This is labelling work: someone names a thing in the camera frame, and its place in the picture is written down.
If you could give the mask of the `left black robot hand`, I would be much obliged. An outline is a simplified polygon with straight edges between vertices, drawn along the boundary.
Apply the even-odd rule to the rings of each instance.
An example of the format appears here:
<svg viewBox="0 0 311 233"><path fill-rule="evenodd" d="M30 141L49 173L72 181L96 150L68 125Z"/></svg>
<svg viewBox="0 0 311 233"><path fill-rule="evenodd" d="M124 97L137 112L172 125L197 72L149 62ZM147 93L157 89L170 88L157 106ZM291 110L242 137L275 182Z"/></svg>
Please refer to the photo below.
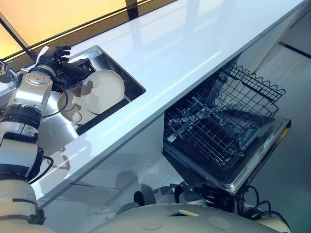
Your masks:
<svg viewBox="0 0 311 233"><path fill-rule="evenodd" d="M60 69L62 62L68 62L71 46L45 46L38 54L35 66L50 67L54 71Z"/></svg>

